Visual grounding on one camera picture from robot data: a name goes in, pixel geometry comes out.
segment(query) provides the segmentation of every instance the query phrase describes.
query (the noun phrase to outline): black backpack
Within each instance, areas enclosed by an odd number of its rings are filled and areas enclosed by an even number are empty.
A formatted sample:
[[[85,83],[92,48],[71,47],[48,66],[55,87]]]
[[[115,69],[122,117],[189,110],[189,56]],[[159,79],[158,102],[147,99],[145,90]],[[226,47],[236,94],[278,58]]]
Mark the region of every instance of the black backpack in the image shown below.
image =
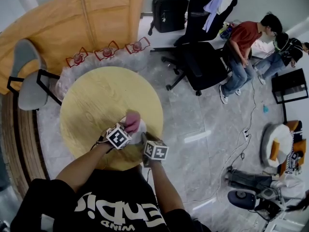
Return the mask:
[[[188,0],[153,0],[154,20],[150,25],[148,35],[152,35],[154,27],[160,33],[184,29],[184,14],[188,3]]]

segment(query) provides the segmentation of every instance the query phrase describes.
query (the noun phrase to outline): man in red shirt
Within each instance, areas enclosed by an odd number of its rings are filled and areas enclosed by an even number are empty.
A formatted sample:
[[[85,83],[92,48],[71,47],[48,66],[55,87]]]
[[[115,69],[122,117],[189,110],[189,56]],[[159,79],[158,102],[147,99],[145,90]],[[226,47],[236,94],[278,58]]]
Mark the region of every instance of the man in red shirt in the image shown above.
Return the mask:
[[[219,86],[223,104],[227,104],[228,96],[234,92],[241,95],[240,88],[254,77],[254,69],[249,62],[252,44],[262,36],[275,36],[282,32],[280,20],[268,13],[261,22],[246,21],[235,27],[227,42],[228,65],[232,69],[232,77],[224,85]]]

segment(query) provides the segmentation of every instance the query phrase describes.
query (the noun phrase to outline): black hair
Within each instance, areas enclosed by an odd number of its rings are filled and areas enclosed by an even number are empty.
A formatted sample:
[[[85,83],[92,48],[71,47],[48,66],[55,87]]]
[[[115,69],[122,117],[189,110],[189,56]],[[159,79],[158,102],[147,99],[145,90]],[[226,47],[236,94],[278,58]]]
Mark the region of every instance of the black hair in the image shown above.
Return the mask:
[[[299,210],[302,211],[306,210],[308,206],[309,206],[309,194],[307,194],[305,199],[300,201],[297,205],[289,205],[285,211],[286,212],[299,211]]]
[[[309,49],[309,43],[308,43],[308,42],[305,42],[304,44],[305,44],[306,48]]]
[[[271,12],[268,12],[264,16],[263,20],[261,21],[261,24],[264,27],[270,27],[271,31],[277,34],[282,33],[282,25],[281,25],[280,20],[275,15],[273,15]]]

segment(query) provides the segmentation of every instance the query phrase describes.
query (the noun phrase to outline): red t-shirt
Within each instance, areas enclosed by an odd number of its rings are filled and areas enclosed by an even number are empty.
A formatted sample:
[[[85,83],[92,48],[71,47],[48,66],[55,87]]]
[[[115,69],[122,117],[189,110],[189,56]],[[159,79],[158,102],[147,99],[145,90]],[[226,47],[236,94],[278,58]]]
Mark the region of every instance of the red t-shirt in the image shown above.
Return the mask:
[[[262,32],[258,32],[256,22],[245,21],[232,30],[230,39],[237,43],[242,56],[245,57],[246,50],[261,36]]]

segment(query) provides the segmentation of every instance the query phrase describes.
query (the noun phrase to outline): blue object on floor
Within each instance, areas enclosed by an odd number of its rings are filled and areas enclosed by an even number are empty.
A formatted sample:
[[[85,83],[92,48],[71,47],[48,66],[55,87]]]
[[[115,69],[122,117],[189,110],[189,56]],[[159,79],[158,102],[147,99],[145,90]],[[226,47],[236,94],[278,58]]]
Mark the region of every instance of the blue object on floor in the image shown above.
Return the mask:
[[[264,114],[267,114],[268,111],[269,111],[268,107],[263,105],[263,112],[264,112]]]

